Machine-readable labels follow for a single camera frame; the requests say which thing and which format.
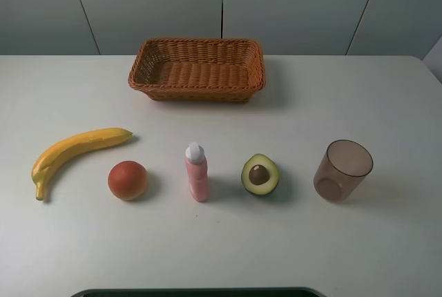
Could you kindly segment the halved avocado with pit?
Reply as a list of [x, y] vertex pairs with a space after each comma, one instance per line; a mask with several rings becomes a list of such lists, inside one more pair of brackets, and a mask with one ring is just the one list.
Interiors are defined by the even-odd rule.
[[256, 196], [272, 193], [279, 183], [279, 177], [276, 163], [261, 153], [256, 153], [249, 158], [241, 172], [243, 187]]

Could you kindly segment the brown wicker basket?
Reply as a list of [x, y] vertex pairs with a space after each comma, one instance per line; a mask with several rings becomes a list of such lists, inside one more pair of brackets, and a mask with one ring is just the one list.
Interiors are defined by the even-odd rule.
[[252, 39], [149, 39], [128, 84], [155, 101], [245, 103], [266, 84], [262, 48]]

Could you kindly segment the pink bottle white cap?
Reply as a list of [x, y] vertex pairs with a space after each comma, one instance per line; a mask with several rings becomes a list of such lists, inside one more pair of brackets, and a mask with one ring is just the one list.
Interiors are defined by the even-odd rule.
[[204, 149], [197, 142], [191, 142], [185, 156], [191, 195], [194, 200], [204, 202], [209, 198], [208, 166]]

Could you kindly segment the orange red round fruit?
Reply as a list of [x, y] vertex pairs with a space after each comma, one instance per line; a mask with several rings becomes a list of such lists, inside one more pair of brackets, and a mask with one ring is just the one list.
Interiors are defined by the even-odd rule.
[[108, 174], [108, 187], [120, 200], [134, 200], [148, 188], [147, 170], [138, 162], [120, 162]]

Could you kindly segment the brown translucent plastic cup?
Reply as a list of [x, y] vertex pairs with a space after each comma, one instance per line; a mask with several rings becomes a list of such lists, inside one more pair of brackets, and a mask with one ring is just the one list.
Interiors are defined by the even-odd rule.
[[315, 173], [314, 188], [323, 199], [341, 202], [371, 173], [373, 167], [373, 158], [364, 146], [351, 140], [333, 141]]

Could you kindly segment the yellow banana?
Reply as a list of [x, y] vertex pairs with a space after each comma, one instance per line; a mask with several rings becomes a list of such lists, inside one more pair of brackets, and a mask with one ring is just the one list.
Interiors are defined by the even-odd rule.
[[101, 128], [79, 133], [53, 144], [38, 157], [31, 171], [31, 178], [36, 186], [36, 199], [46, 199], [52, 177], [71, 159], [91, 151], [118, 146], [132, 137], [133, 133], [123, 128]]

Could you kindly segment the black tray edge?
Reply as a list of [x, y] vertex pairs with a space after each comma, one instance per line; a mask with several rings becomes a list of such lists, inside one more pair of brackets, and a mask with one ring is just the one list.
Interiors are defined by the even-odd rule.
[[319, 297], [324, 294], [304, 287], [274, 287], [274, 288], [197, 288], [197, 289], [89, 289], [73, 294], [73, 296], [108, 296], [108, 297], [270, 297], [270, 296], [303, 296]]

